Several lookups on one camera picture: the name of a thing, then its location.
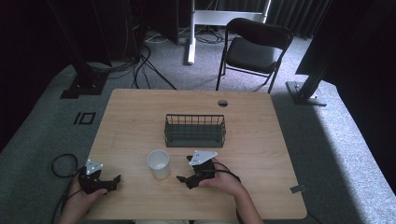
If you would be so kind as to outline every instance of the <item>person's hand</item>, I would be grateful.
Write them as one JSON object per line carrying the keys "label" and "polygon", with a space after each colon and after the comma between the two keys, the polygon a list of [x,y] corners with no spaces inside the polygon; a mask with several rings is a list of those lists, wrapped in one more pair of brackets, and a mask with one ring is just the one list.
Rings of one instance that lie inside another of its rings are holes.
{"label": "person's hand", "polygon": [[73,181],[69,190],[70,197],[64,205],[59,224],[75,224],[87,214],[91,205],[102,195],[107,193],[107,189],[99,189],[92,194],[86,194],[78,183],[78,176]]}
{"label": "person's hand", "polygon": [[[212,161],[215,163],[216,170],[227,170],[226,167],[218,164],[215,158]],[[219,189],[233,196],[245,191],[245,187],[233,175],[223,172],[215,172],[215,178],[204,179],[199,186]]]}

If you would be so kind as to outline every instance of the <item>table hole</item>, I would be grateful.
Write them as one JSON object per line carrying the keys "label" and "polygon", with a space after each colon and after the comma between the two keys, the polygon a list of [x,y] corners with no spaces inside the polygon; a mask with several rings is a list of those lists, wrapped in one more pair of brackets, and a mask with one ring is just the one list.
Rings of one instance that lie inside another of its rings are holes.
{"label": "table hole", "polygon": [[221,107],[226,107],[228,105],[228,102],[226,100],[219,100],[218,105]]}

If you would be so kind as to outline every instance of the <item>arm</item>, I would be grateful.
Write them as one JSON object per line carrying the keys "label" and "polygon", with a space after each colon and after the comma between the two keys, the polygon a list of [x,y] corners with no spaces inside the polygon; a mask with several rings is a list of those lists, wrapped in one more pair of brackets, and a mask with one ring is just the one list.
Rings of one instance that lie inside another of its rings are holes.
{"label": "arm", "polygon": [[[215,168],[217,170],[224,169],[224,167],[216,163],[218,162],[216,159],[212,160],[215,163]],[[225,193],[232,195],[235,199],[235,205],[239,216],[245,223],[263,223],[247,189],[232,175],[217,172],[215,174],[215,178],[202,180],[199,183],[199,186],[220,189]]]}
{"label": "arm", "polygon": [[78,183],[78,178],[73,180],[69,190],[69,199],[64,205],[59,224],[76,224],[87,214],[91,205],[102,195],[106,189],[99,189],[92,194],[86,194]]}

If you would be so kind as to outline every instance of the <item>black controller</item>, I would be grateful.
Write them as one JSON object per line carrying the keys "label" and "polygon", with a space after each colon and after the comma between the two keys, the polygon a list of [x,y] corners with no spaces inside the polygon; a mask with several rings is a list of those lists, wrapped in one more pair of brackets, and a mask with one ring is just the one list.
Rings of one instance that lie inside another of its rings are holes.
{"label": "black controller", "polygon": [[[191,161],[192,156],[188,156],[187,160]],[[208,160],[199,165],[193,165],[192,168],[194,169],[195,174],[190,177],[184,176],[177,176],[177,179],[181,183],[186,183],[187,188],[193,189],[198,187],[199,182],[204,179],[211,179],[215,178],[215,164],[212,160]]]}
{"label": "black controller", "polygon": [[117,189],[117,184],[120,183],[121,175],[116,176],[113,180],[101,181],[99,179],[102,170],[98,170],[90,175],[86,175],[87,167],[81,168],[78,175],[78,183],[81,185],[85,193],[91,194],[99,189],[107,189],[107,192]]}

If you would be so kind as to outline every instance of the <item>black chair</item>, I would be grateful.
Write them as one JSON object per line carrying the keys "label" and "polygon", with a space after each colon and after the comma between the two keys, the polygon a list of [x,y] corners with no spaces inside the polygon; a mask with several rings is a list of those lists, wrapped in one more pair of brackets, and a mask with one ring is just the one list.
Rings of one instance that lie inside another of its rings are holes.
{"label": "black chair", "polygon": [[[228,48],[229,33],[237,36]],[[263,86],[272,78],[268,93],[273,88],[283,55],[289,48],[293,33],[281,26],[236,18],[228,22],[225,29],[224,49],[221,56],[218,83],[226,69],[265,77]]]}

